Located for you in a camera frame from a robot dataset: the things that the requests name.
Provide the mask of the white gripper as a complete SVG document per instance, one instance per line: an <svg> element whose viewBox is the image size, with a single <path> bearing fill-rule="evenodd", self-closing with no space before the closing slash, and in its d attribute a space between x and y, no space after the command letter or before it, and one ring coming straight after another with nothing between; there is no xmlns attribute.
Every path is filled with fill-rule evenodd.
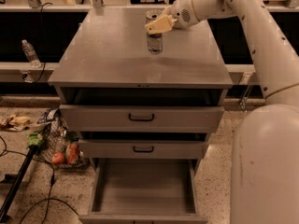
<svg viewBox="0 0 299 224"><path fill-rule="evenodd" d="M163 15L145 25L149 35L162 34L176 28L187 28L199 22L193 0L176 0L163 10Z"/></svg>

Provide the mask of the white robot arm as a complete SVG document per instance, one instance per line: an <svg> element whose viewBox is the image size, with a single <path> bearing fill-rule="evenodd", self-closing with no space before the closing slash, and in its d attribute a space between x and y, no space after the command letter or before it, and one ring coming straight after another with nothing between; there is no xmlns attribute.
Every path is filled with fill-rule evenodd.
<svg viewBox="0 0 299 224"><path fill-rule="evenodd" d="M235 131L230 224L299 224L299 56L263 0L176 0L148 34L236 15L265 104Z"/></svg>

